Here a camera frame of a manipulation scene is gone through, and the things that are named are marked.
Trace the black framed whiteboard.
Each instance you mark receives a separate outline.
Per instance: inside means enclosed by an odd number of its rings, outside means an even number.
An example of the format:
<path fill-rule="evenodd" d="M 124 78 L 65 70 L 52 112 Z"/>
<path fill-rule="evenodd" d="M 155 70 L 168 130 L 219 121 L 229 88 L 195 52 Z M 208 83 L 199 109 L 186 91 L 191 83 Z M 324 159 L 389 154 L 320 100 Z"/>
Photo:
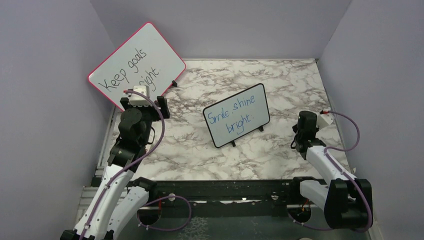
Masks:
<path fill-rule="evenodd" d="M 216 148 L 235 146 L 235 140 L 255 130 L 262 132 L 271 120 L 263 83 L 205 107 L 202 114 Z"/>

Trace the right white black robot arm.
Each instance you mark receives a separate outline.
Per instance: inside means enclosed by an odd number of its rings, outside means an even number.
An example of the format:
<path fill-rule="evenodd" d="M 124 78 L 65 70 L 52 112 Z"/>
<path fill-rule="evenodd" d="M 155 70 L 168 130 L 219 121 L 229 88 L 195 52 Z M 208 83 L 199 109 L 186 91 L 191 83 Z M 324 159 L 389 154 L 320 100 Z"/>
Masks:
<path fill-rule="evenodd" d="M 350 229 L 365 232 L 373 225 L 372 185 L 348 172 L 316 137 L 320 130 L 318 114 L 302 110 L 292 127 L 290 145 L 322 176 L 325 185 L 313 177 L 295 177 L 289 184 L 289 199 L 296 203 L 312 202 L 323 210 L 328 230 Z"/>

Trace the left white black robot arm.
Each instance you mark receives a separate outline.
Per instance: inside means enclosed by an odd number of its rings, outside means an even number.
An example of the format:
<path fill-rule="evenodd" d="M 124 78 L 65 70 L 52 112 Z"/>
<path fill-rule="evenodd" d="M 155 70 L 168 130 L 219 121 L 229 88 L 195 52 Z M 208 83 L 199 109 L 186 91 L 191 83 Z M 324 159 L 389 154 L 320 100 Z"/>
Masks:
<path fill-rule="evenodd" d="M 157 200 L 154 182 L 143 179 L 119 202 L 141 161 L 158 147 L 154 144 L 146 150 L 152 124 L 164 124 L 170 117 L 168 101 L 164 96 L 155 101 L 143 97 L 136 100 L 132 94 L 120 102 L 124 111 L 118 124 L 119 134 L 109 152 L 101 183 L 79 222 L 73 229 L 63 231 L 62 240 L 113 240 L 136 209 Z"/>

